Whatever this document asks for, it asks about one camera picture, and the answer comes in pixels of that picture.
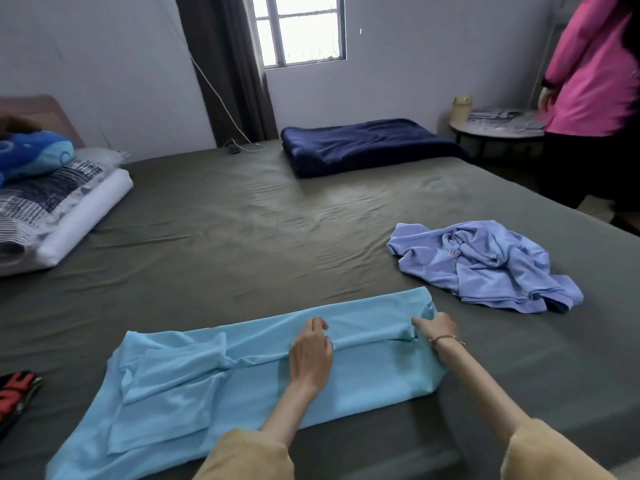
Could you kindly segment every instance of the bottle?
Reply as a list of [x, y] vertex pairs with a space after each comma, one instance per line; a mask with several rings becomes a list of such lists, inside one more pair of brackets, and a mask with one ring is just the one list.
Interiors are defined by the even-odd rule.
[[449, 122], [452, 125], [463, 125], [469, 119], [469, 114], [471, 114], [471, 95], [469, 94], [460, 94], [455, 99], [453, 99], [453, 106], [451, 107], [451, 115], [449, 117]]

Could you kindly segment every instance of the dark brown curtain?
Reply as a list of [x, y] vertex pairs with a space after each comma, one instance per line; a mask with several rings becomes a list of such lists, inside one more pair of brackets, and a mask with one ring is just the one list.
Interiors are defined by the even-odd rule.
[[[252, 0], [175, 0], [191, 55], [253, 142], [276, 139]], [[243, 139], [196, 68], [219, 146]]]

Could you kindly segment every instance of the black pants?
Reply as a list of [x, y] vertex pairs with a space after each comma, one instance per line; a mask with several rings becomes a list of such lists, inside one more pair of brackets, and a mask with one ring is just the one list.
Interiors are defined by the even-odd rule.
[[540, 194], [572, 209], [587, 195], [616, 201], [617, 210], [638, 210], [639, 156], [622, 135], [604, 137], [545, 133]]

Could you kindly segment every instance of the navy blue blanket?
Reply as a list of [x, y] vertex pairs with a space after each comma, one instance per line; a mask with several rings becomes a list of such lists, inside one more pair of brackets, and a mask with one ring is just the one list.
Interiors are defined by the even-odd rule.
[[468, 158], [453, 141], [411, 120], [379, 120], [351, 126], [282, 130], [282, 147], [300, 178], [396, 165], [436, 157]]

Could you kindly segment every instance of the person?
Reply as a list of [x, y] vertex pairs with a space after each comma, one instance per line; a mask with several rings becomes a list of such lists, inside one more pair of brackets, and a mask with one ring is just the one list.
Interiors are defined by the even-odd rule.
[[[504, 480], [613, 480], [613, 476], [564, 436], [531, 419], [469, 354], [458, 327], [444, 313], [434, 320], [413, 318], [441, 361], [471, 393], [492, 431], [506, 448]], [[308, 405], [326, 386], [333, 346], [322, 318], [308, 320], [289, 352], [291, 382], [260, 431], [226, 433], [194, 480], [292, 480], [287, 450]]]
[[640, 0], [584, 0], [542, 83], [540, 194], [573, 209], [593, 194], [638, 210], [639, 63]]

